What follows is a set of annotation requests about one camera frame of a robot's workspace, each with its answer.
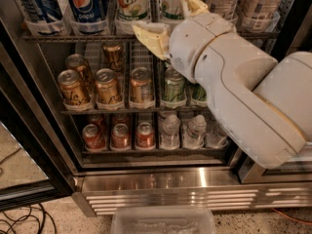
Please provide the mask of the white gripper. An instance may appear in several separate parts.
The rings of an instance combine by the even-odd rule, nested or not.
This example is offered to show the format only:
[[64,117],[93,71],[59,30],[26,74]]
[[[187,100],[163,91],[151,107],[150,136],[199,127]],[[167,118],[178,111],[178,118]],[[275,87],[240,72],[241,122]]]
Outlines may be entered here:
[[208,13],[208,5],[201,0],[178,1],[188,19],[178,24],[172,34],[170,26],[161,22],[139,21],[132,28],[136,39],[155,57],[170,57],[173,68],[196,83],[194,70],[201,53],[218,36],[236,32],[236,27],[218,14]]

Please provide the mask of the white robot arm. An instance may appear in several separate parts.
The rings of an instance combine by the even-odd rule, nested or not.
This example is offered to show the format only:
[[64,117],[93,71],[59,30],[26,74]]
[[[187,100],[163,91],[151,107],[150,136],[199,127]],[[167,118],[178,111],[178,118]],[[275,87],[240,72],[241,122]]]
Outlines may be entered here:
[[276,60],[200,0],[179,1],[182,22],[135,22],[137,40],[206,90],[217,122],[261,167],[296,156],[312,139],[312,53]]

